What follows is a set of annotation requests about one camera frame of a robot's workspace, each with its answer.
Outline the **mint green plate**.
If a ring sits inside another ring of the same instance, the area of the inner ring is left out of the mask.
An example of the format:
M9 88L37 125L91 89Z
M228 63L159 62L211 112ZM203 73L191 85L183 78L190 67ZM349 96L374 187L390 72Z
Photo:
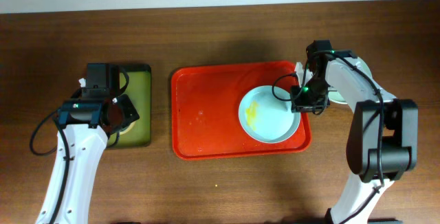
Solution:
M372 72L369 69L369 66L366 62L357 57L354 58L346 58L350 63L353 63L358 69L363 71L365 75L369 78L372 78ZM354 84L349 83L347 86L342 86L341 88L330 87L329 88L329 100L335 102L337 104L348 104L350 105L350 101L353 101L356 97L356 93L353 93Z

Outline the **green and yellow sponge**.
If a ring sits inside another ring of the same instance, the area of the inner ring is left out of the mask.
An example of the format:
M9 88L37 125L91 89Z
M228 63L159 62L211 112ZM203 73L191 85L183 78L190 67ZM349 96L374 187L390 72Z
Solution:
M120 135L123 135L123 134L125 134L125 133L128 133L128 132L134 127L134 125L135 125L135 122L130 123L130 125L128 125L127 127L121 129L121 130L119 131L119 134L120 134Z

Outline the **light blue plate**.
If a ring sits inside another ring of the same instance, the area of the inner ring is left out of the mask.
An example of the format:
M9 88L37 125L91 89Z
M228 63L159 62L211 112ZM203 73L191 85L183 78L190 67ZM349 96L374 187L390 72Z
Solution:
M277 144L289 139L298 130L301 114L292 111L288 91L264 85L243 96L238 119L252 139L264 144Z

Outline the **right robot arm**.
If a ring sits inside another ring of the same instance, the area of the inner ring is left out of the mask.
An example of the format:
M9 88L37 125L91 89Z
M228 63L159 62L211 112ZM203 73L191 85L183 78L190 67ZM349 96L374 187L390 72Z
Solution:
M418 106L387 92L364 71L351 50L313 41L294 75L291 111L320 115L337 91L353 112L346 143L349 178L325 223L368 223L380 197L417 163Z

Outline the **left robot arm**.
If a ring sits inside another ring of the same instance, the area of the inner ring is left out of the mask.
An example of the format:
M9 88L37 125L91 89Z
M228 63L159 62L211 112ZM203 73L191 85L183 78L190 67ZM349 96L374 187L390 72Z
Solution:
M37 223L87 223L94 179L112 135L140 116L129 96L123 67L89 63L80 88L49 119L57 129L56 158Z

